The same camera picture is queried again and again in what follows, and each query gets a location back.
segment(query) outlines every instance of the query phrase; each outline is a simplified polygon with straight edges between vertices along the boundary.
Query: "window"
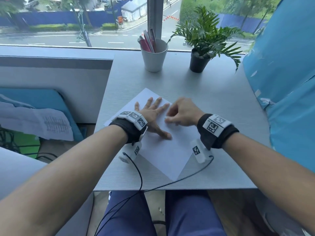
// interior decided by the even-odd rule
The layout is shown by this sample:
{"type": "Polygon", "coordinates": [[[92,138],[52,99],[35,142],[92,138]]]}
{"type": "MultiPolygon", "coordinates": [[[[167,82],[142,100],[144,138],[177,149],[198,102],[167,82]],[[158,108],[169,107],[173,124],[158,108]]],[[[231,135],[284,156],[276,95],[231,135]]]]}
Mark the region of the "window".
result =
{"type": "MultiPolygon", "coordinates": [[[[244,36],[234,36],[229,42],[238,42],[235,47],[247,52],[260,30],[265,26],[280,0],[173,0],[163,11],[162,39],[167,41],[175,30],[178,21],[194,20],[194,8],[203,5],[218,14],[217,27],[239,27],[244,36]]],[[[170,50],[192,49],[184,37],[175,36],[168,44],[170,50]]]]}
{"type": "Polygon", "coordinates": [[[0,0],[0,44],[139,49],[147,11],[147,0],[0,0]]]}

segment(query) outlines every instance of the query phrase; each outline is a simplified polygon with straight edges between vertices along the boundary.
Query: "blue pants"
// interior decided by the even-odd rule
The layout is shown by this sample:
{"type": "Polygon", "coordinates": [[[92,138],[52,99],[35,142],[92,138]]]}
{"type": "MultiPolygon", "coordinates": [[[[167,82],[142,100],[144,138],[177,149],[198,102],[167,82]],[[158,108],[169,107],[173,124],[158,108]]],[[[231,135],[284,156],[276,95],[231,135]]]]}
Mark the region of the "blue pants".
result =
{"type": "MultiPolygon", "coordinates": [[[[105,214],[136,192],[112,191],[105,214]]],[[[103,219],[99,228],[122,204],[103,219]]],[[[165,222],[168,236],[226,236],[206,190],[166,190],[165,222]]],[[[131,198],[98,234],[109,235],[157,236],[143,192],[131,198]]]]}

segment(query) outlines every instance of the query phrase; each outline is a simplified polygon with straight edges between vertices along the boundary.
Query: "person's left arm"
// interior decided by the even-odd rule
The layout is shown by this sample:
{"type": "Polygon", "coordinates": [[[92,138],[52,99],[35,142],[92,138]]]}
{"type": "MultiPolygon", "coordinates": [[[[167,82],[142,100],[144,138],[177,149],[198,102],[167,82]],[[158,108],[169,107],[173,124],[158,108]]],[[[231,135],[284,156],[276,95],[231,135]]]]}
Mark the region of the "person's left arm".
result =
{"type": "MultiPolygon", "coordinates": [[[[156,124],[156,117],[168,105],[151,106],[150,98],[139,111],[148,131],[164,138],[168,134],[156,124]]],[[[127,142],[126,132],[110,125],[71,148],[45,166],[27,182],[0,201],[0,236],[55,235],[77,212],[118,151],[127,142]]]]}

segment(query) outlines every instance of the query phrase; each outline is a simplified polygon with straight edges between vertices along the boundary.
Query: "street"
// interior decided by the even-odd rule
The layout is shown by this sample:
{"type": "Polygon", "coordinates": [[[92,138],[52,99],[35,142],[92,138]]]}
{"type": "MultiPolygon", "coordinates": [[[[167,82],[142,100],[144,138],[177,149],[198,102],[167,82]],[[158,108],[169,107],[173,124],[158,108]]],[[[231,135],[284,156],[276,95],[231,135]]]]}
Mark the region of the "street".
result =
{"type": "MultiPolygon", "coordinates": [[[[172,31],[175,30],[177,20],[172,18],[166,18],[167,16],[173,16],[176,19],[179,18],[181,0],[178,0],[172,4],[172,7],[167,7],[163,11],[163,18],[165,21],[162,23],[162,39],[168,41],[172,35],[172,31]]],[[[97,48],[111,48],[111,49],[139,49],[139,43],[137,39],[139,35],[147,29],[147,22],[139,24],[126,30],[118,31],[90,31],[89,38],[92,47],[97,48]]],[[[63,32],[41,32],[41,33],[15,33],[15,34],[3,34],[0,35],[0,44],[11,45],[38,45],[38,46],[66,46],[66,47],[86,47],[86,43],[83,40],[77,42],[76,31],[63,31],[63,32]]],[[[169,50],[179,51],[191,51],[192,47],[184,46],[184,37],[175,36],[168,44],[169,50]]],[[[250,48],[251,42],[247,40],[241,40],[235,47],[241,46],[241,50],[246,51],[250,48]]]]}

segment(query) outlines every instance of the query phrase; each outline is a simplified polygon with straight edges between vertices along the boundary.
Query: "white tent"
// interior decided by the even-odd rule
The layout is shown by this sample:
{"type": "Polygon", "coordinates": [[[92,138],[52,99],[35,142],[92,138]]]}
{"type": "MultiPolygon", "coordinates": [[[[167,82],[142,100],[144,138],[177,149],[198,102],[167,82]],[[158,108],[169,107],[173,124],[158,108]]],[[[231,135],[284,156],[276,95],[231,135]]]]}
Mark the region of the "white tent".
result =
{"type": "Polygon", "coordinates": [[[147,0],[128,1],[121,7],[121,14],[128,21],[136,21],[147,14],[147,0]]]}

